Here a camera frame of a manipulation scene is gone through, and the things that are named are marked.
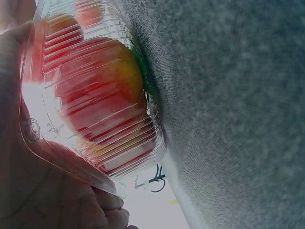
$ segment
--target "gray carpet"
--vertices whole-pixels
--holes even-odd
[[[305,1],[121,0],[192,229],[305,228]]]

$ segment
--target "black cable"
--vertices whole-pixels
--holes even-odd
[[[148,181],[148,183],[163,181],[163,186],[162,186],[161,189],[159,189],[159,190],[157,190],[157,191],[151,191],[152,193],[160,192],[160,191],[162,191],[162,190],[164,189],[164,187],[165,187],[166,182],[165,182],[165,180],[163,179],[163,178],[165,178],[165,174],[161,175],[161,173],[162,173],[162,166],[159,166],[159,165],[157,164],[157,172],[156,172],[156,175],[154,176],[153,179],[150,179],[150,180]],[[139,187],[142,187],[142,186],[144,186],[144,185],[145,185],[145,184],[136,185],[135,188],[139,188]]]

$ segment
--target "ridged plastic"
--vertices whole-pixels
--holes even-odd
[[[69,24],[71,16],[77,25]],[[55,21],[68,27],[51,32]],[[124,198],[123,179],[155,165],[165,153],[158,99],[132,30],[111,0],[40,0],[33,22],[21,68],[25,147]],[[134,61],[138,69],[129,66]],[[138,71],[142,94],[125,104],[122,94],[135,94],[126,88],[137,91],[126,77],[136,81]]]

